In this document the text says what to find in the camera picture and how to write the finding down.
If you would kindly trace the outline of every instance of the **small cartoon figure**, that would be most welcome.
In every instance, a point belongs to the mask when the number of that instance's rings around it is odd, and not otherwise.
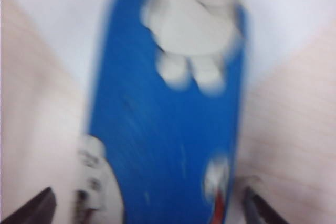
[[[229,176],[229,164],[225,156],[216,157],[209,162],[204,177],[204,194],[208,201],[214,202],[210,224],[223,223]]]
[[[147,0],[144,25],[161,48],[157,71],[173,89],[192,76],[203,93],[225,89],[225,61],[239,38],[237,0]]]

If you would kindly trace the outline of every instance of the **blue surface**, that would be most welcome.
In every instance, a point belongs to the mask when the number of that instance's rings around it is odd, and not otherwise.
[[[155,69],[157,46],[140,22],[144,0],[117,0],[110,17],[89,133],[101,139],[120,186],[125,223],[208,223],[210,158],[234,160],[243,64],[229,64],[220,97],[170,89]]]

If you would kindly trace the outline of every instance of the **cartoon character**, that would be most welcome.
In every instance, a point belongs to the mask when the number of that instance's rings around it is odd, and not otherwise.
[[[239,32],[237,0],[147,0],[142,21],[162,49],[157,71],[168,86],[185,89],[190,75],[205,94],[225,87],[225,61]]]
[[[105,146],[96,137],[86,135],[79,151],[82,173],[76,191],[74,224],[105,224],[117,221],[116,203],[121,196],[115,177],[105,160]]]
[[[218,156],[210,160],[204,177],[205,197],[210,202],[214,202],[210,224],[221,224],[224,221],[229,176],[229,164],[225,156]]]

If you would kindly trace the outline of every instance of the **black object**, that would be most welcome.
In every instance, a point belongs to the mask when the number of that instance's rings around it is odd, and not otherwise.
[[[250,187],[245,189],[243,210],[246,224],[289,224]]]
[[[25,203],[1,224],[51,224],[56,209],[56,197],[50,187]]]

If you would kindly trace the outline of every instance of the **white cartoon character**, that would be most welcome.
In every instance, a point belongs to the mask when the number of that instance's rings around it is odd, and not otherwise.
[[[156,67],[173,89],[185,89],[193,77],[200,90],[225,89],[225,55],[240,37],[237,0],[147,0],[142,22],[161,48]]]
[[[83,138],[79,156],[81,176],[76,191],[73,223],[121,222],[121,195],[115,176],[105,159],[104,144],[98,138],[87,135]]]
[[[203,184],[205,198],[214,204],[210,224],[221,224],[224,221],[229,177],[230,168],[226,156],[218,156],[210,160]]]

